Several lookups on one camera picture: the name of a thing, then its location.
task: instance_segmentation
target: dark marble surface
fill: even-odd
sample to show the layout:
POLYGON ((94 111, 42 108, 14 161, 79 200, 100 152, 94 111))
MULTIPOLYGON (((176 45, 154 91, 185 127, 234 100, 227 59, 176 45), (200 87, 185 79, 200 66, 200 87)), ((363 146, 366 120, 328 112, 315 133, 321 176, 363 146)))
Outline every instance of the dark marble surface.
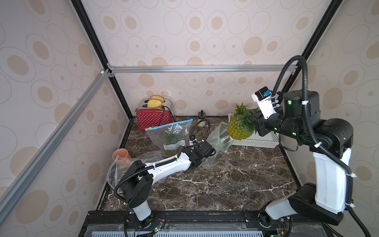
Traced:
MULTIPOLYGON (((211 131, 227 119, 210 118, 211 131)), ((135 121, 125 146, 131 156, 159 150, 137 127, 135 121)), ((196 138, 201 139, 206 130, 207 126, 195 128, 196 138)), ((266 202, 294 190, 296 184, 278 146, 231 146, 217 156, 209 170, 189 169, 154 184, 148 202, 152 210, 259 210, 266 202)), ((109 194, 104 210, 126 210, 126 205, 109 194)))

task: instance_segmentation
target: wall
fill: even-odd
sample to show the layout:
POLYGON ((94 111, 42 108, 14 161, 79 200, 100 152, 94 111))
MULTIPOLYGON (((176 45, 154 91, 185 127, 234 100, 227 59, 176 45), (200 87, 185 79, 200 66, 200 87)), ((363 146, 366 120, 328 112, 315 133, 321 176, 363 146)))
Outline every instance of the wall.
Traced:
MULTIPOLYGON (((354 127, 350 167, 354 208, 379 236, 379 1, 345 1, 308 60, 309 87, 320 94, 322 118, 341 118, 354 127)), ((300 78, 293 89, 301 87, 300 78)), ((293 141, 286 144, 294 148, 293 141)), ((308 146, 287 152, 302 184, 315 183, 315 163, 308 146)), ((363 236, 345 213, 336 227, 343 236, 363 236)))
MULTIPOLYGON (((304 50, 329 4, 326 0, 83 2, 108 60, 116 66, 284 64, 304 50)), ((252 102, 246 93, 266 85, 274 74, 216 73, 214 83, 206 82, 207 73, 116 78, 132 111, 152 92, 180 104, 178 114, 194 115, 203 109, 208 115, 227 115, 237 100, 252 102), (257 77, 263 83, 257 85, 257 77), (204 96, 207 91, 221 96, 209 100, 204 96)))
MULTIPOLYGON (((0 195, 100 71, 68 1, 2 1, 0 195)), ((77 236, 128 120, 106 81, 0 227, 0 236, 77 236)))
POLYGON ((2 1, 0 195, 100 71, 67 1, 2 1))
POLYGON ((77 237, 128 119, 107 81, 0 227, 0 237, 77 237))

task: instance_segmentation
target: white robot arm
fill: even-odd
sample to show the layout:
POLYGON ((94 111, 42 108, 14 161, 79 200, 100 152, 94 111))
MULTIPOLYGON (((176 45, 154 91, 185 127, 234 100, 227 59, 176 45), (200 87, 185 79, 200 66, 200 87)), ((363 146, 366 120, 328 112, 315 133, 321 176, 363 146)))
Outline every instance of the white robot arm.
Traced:
POLYGON ((207 141, 203 141, 190 147, 182 147, 177 155, 158 162, 144 164, 137 160, 123 175, 113 193, 133 209, 140 221, 149 223, 151 210, 147 197, 151 186, 164 177, 187 170, 191 165, 198 167, 207 157, 214 155, 214 152, 215 149, 207 141), (124 197, 117 193, 118 189, 121 189, 124 197))
POLYGON ((348 164, 353 127, 343 119, 320 119, 319 94, 308 91, 305 58, 300 55, 292 57, 282 69, 274 89, 270 91, 264 87, 255 92, 252 98, 261 110, 260 113, 251 115, 259 135, 264 136, 274 131, 279 136, 296 139, 299 145, 308 145, 316 165, 317 186, 304 184, 296 192, 267 203, 259 211, 261 225, 268 227, 278 218, 294 214, 338 225, 343 218, 342 212, 346 209, 365 236, 369 237, 367 228, 352 209, 352 178, 356 175, 348 164), (283 106, 279 106, 279 98, 275 99, 275 94, 287 68, 296 60, 302 69, 302 89, 280 93, 283 106))

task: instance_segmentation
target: bread slice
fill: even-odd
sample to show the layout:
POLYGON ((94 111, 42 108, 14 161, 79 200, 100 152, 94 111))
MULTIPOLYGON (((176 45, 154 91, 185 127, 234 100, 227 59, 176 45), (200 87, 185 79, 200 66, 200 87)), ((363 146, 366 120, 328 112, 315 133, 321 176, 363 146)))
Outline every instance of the bread slice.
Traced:
POLYGON ((152 100, 160 100, 162 103, 164 103, 164 98, 162 96, 152 96, 150 99, 152 100))
POLYGON ((156 108, 162 105, 162 102, 160 100, 151 99, 147 102, 148 108, 156 108))

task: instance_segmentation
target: clear plastic bag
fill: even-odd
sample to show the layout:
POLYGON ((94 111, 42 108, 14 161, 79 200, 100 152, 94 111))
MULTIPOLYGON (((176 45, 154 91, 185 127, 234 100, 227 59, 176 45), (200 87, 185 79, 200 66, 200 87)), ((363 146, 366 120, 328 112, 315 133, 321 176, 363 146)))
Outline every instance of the clear plastic bag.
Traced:
POLYGON ((179 153, 181 146, 189 146, 190 128, 193 119, 147 128, 146 133, 154 145, 158 146, 164 157, 179 153))
MULTIPOLYGON (((109 186, 111 186, 111 188, 114 189, 114 187, 118 184, 122 176, 126 173, 126 171, 129 169, 129 167, 134 161, 141 160, 142 163, 151 163, 163 159, 164 158, 162 157, 161 151, 149 151, 137 156, 136 158, 127 159, 126 162, 122 162, 122 160, 115 160, 108 170, 106 180, 109 186)), ((158 182, 163 183, 164 180, 165 178, 159 180, 158 182)))
POLYGON ((228 124, 225 122, 220 123, 215 130, 207 138, 207 142, 216 150, 216 154, 208 157, 203 163, 202 167, 210 169, 220 151, 227 151, 235 139, 228 133, 228 124))

